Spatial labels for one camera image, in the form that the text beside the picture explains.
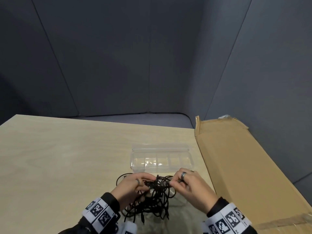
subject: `table surface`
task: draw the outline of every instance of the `table surface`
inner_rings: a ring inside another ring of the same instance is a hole
[[[132,144],[176,142],[189,145],[194,169],[212,187],[193,129],[15,115],[0,126],[2,232],[56,234],[74,226],[93,199],[131,172]],[[142,226],[138,218],[138,233],[202,233],[204,214],[179,195],[169,205],[170,220],[150,214]]]

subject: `black cable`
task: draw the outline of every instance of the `black cable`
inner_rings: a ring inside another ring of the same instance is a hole
[[[132,173],[125,173],[118,177],[116,181],[116,185],[118,184],[118,180],[123,177],[125,178],[127,175]],[[141,221],[144,224],[144,213],[153,213],[156,217],[160,217],[162,220],[167,217],[169,219],[169,199],[173,198],[176,195],[176,190],[169,185],[172,176],[161,177],[157,175],[155,181],[144,181],[145,185],[150,188],[150,191],[145,193],[141,192],[136,200],[128,205],[121,213],[124,216],[124,221],[128,217],[133,217],[133,222],[135,222],[135,216],[137,214],[141,214]],[[170,189],[174,190],[173,195],[170,196]],[[144,196],[145,200],[143,202],[140,201],[140,198]]]

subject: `cardboard flap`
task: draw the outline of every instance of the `cardboard flap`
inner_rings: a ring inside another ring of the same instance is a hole
[[[239,120],[196,117],[195,137],[217,195],[234,202],[254,226],[285,226],[312,212]]]

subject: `silver ring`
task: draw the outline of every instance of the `silver ring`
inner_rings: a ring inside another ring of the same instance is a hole
[[[184,181],[185,174],[186,174],[186,172],[182,172],[182,174],[181,174],[181,181]]]

